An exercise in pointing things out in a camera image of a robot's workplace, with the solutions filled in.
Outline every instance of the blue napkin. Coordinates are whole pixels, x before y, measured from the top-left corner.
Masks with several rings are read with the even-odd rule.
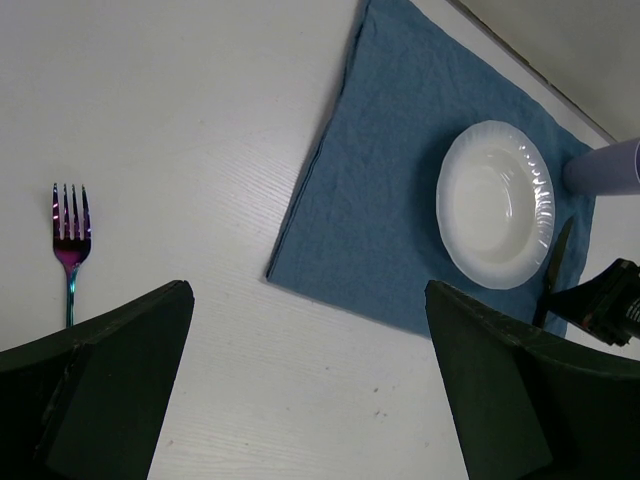
[[[554,237],[575,217],[557,288],[575,285],[595,202],[565,190],[561,167],[589,147],[408,0],[364,2],[333,118],[303,173],[268,281],[423,335],[431,279],[531,322],[546,264],[518,288],[485,289],[451,262],[436,222],[448,148],[489,119],[525,132],[545,159],[556,198]],[[551,319],[547,329],[562,336],[566,324]]]

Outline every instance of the white table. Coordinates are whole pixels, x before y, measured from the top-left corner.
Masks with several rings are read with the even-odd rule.
[[[604,144],[444,0],[416,3]],[[85,183],[95,240],[79,319],[172,279],[195,290],[152,479],[466,478],[429,340],[263,281],[356,4],[0,3],[0,350],[63,326],[50,188]],[[587,277],[640,260],[637,207],[599,200]]]

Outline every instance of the iridescent fork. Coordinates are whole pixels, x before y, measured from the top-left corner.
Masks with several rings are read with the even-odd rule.
[[[58,184],[53,184],[53,253],[62,263],[67,275],[67,328],[73,326],[73,305],[76,292],[76,276],[80,264],[91,251],[91,219],[87,192],[82,186],[82,237],[80,236],[80,220],[76,201],[76,186],[71,185],[71,202],[73,206],[73,237],[69,220],[69,202],[67,200],[67,184],[64,184],[64,232],[60,232],[60,204],[58,203]]]

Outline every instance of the black object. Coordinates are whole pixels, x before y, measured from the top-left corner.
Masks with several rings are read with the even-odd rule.
[[[549,295],[548,311],[609,345],[640,337],[640,268],[619,258],[594,279]]]
[[[0,478],[147,478],[193,312],[186,282],[0,354]]]
[[[573,228],[573,217],[569,218],[562,227],[556,244],[553,246],[551,252],[551,259],[549,260],[549,266],[544,274],[542,296],[538,300],[535,314],[533,315],[533,325],[539,328],[544,327],[544,322],[547,317],[549,295],[553,293],[553,289],[556,286],[556,280],[560,274],[560,266],[562,265],[562,259],[564,258],[564,251],[567,248],[567,242],[571,235],[571,229]]]
[[[429,327],[471,480],[637,479],[640,362],[502,315],[441,282]]]

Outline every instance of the knife blade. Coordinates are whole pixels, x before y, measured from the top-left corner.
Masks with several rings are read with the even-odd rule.
[[[536,306],[536,312],[533,316],[533,325],[535,327],[544,327],[544,321],[547,316],[546,300],[547,297],[553,292],[558,280],[558,274],[560,273],[560,266],[562,265],[562,259],[564,258],[564,251],[567,248],[567,242],[571,236],[571,229],[573,228],[574,217],[570,217],[562,227],[560,235],[556,240],[556,244],[551,251],[551,259],[549,260],[549,266],[544,274],[544,287],[542,290],[542,296],[538,300]]]

